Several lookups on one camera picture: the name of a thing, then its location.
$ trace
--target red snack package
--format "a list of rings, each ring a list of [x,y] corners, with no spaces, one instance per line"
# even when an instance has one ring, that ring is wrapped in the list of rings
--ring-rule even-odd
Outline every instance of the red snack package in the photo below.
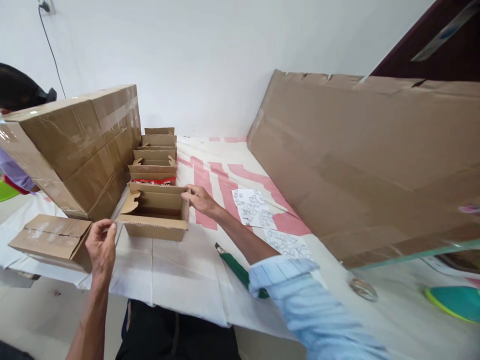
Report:
[[[132,182],[137,184],[149,184],[149,185],[172,185],[176,179],[177,179],[176,177],[168,177],[163,180],[135,179],[135,180],[132,180]]]

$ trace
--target person's right hand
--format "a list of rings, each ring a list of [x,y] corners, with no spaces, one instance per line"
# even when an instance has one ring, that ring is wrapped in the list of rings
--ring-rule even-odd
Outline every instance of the person's right hand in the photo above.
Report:
[[[116,255],[116,234],[117,224],[109,219],[94,222],[91,226],[85,246],[92,264],[92,285],[98,282],[108,286],[110,283]]]
[[[190,201],[190,205],[202,214],[214,219],[223,210],[202,186],[189,184],[185,187],[190,189],[191,193],[182,192],[181,197]]]

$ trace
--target green box cutter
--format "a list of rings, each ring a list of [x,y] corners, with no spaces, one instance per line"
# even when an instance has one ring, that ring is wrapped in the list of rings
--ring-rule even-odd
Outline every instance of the green box cutter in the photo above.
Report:
[[[232,256],[231,253],[226,252],[218,242],[215,243],[215,249],[218,251],[220,257],[223,259],[224,262],[230,267],[230,269],[233,271],[233,273],[236,275],[236,277],[241,281],[241,283],[246,287],[246,289],[249,289],[249,284],[250,284],[250,277],[249,277],[249,272],[244,269],[242,265],[239,264],[237,260]],[[269,298],[269,293],[267,290],[264,288],[260,289],[260,292],[258,293],[258,297],[260,299],[267,299]]]

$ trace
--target person's left hand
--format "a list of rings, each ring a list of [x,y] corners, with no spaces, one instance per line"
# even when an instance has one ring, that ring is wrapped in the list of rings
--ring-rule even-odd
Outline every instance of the person's left hand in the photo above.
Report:
[[[92,264],[92,283],[110,283],[115,263],[115,235],[117,224],[103,219],[94,222],[86,239],[85,246]]]

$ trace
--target white tablecloth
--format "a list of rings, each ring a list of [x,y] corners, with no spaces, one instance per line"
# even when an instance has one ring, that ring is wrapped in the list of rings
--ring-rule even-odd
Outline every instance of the white tablecloth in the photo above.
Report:
[[[261,191],[276,214],[274,220],[279,230],[302,236],[313,260],[320,264],[320,274],[314,276],[388,347],[395,359],[473,359],[480,351],[478,325],[443,314],[421,293],[426,286],[468,284],[465,280],[436,273],[421,260],[415,260],[362,272],[361,277],[378,292],[379,301],[371,303],[358,297],[348,286],[349,272],[292,213],[248,151],[245,139],[179,137],[178,158],[177,184],[204,186],[232,213],[236,209],[231,190]],[[7,246],[37,214],[65,216],[53,202],[45,199],[45,195],[33,197],[0,225],[0,267],[89,289],[89,275],[37,262]],[[262,229],[253,230],[263,237]],[[110,292],[221,326],[234,324],[292,339],[274,304],[269,299],[250,296],[217,254],[215,242],[248,269],[247,261],[225,232],[194,209],[190,209],[189,231],[180,243],[129,237],[120,226]]]

